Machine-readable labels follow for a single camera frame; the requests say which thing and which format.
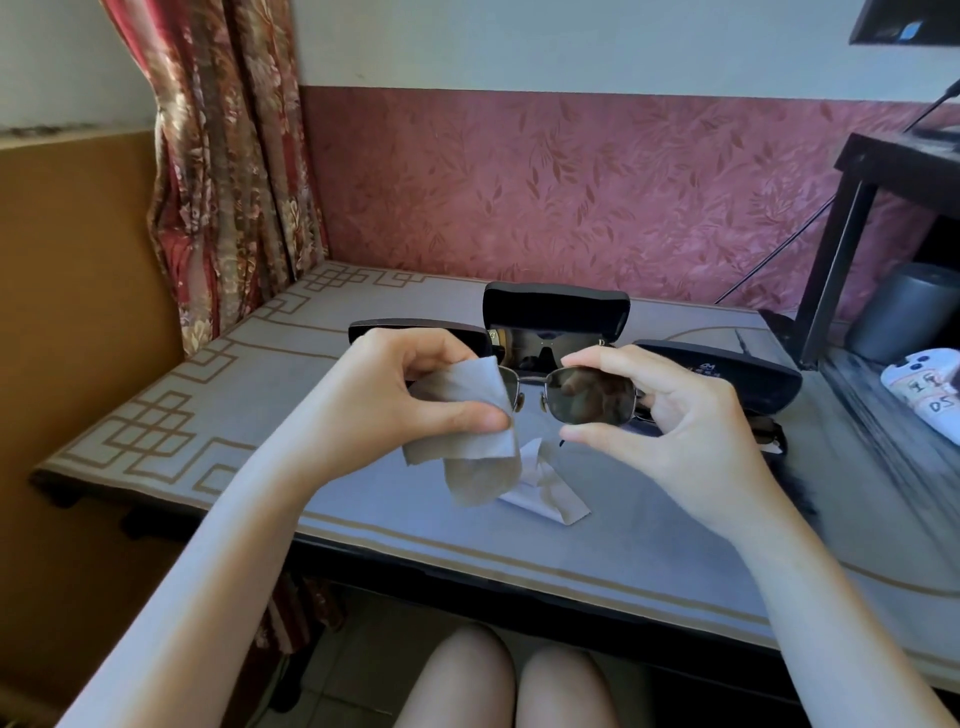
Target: curtain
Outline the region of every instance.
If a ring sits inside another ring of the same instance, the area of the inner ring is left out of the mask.
[[[324,257],[288,0],[102,0],[154,89],[148,226],[188,355]]]

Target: gray microfiber cloth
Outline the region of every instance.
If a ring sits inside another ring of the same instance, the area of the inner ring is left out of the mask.
[[[496,358],[470,359],[441,369],[410,387],[410,394],[426,401],[482,401],[513,412]],[[424,437],[403,446],[407,465],[444,461],[444,478],[454,500],[481,505],[502,496],[520,480],[522,464],[513,417],[502,432],[454,432]]]

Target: table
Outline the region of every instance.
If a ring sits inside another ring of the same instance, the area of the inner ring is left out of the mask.
[[[793,320],[763,312],[785,349],[803,369],[816,369],[827,349],[829,326],[874,197],[881,187],[960,220],[960,154],[950,143],[911,134],[852,133],[834,167],[843,176],[797,317]]]
[[[327,262],[40,464],[63,504],[145,503],[131,532],[188,535],[251,452],[346,349],[355,320],[482,326],[484,282]],[[620,343],[672,339],[790,359],[756,313],[633,300]],[[931,684],[960,692],[960,513],[949,492],[918,513],[851,405],[805,372],[778,420],[816,527]],[[558,443],[536,407],[521,444]],[[645,478],[575,444],[548,459],[592,514],[561,526],[504,502],[458,508],[440,463],[396,451],[309,502],[298,569],[468,617],[795,699],[760,595],[733,548]],[[177,521],[168,514],[182,514]]]

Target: pink wallpaper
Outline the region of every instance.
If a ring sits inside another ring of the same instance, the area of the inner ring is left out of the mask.
[[[302,89],[335,259],[712,303],[835,190],[880,102]],[[960,122],[960,109],[939,119]],[[910,257],[930,215],[881,193],[840,308]],[[795,307],[822,224],[731,304]]]

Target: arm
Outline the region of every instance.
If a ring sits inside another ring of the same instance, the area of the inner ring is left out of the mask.
[[[233,478],[61,728],[219,725],[317,488],[411,440],[509,424],[487,404],[407,394],[405,378],[473,356],[441,329],[361,337]]]
[[[732,540],[813,725],[956,725],[796,510]]]
[[[561,437],[643,471],[733,544],[814,726],[957,725],[774,480],[728,382],[637,347],[564,358],[577,364],[629,376],[666,434],[567,425]]]

